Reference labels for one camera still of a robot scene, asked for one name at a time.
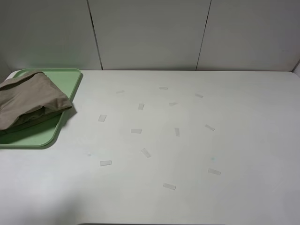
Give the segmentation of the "green plastic tray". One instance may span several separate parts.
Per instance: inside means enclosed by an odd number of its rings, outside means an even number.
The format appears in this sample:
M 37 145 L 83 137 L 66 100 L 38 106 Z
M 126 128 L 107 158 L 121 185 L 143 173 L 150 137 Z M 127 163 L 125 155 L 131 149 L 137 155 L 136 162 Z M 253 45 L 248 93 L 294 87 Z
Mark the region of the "green plastic tray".
M 44 149 L 56 141 L 83 75 L 23 69 L 0 84 L 0 148 Z

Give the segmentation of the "khaki shorts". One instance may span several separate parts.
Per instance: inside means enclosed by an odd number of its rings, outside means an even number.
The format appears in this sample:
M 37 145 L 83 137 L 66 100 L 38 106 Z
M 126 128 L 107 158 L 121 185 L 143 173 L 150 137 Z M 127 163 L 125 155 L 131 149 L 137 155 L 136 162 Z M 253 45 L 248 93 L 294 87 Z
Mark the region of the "khaki shorts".
M 34 126 L 71 109 L 72 104 L 42 71 L 29 71 L 0 84 L 0 134 Z

